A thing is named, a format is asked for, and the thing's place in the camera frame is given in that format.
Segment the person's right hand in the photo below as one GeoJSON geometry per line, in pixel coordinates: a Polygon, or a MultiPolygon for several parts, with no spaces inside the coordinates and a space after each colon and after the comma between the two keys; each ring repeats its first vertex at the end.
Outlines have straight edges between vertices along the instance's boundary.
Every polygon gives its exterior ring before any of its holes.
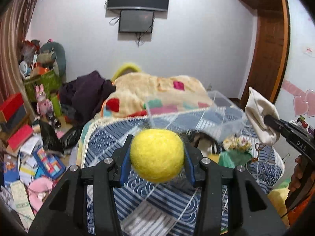
{"type": "Polygon", "coordinates": [[[290,192],[294,192],[295,190],[299,189],[301,186],[300,180],[303,177],[302,161],[303,161],[303,158],[301,155],[295,159],[296,166],[294,168],[294,173],[292,174],[290,183],[288,185],[288,190],[290,192]]]}

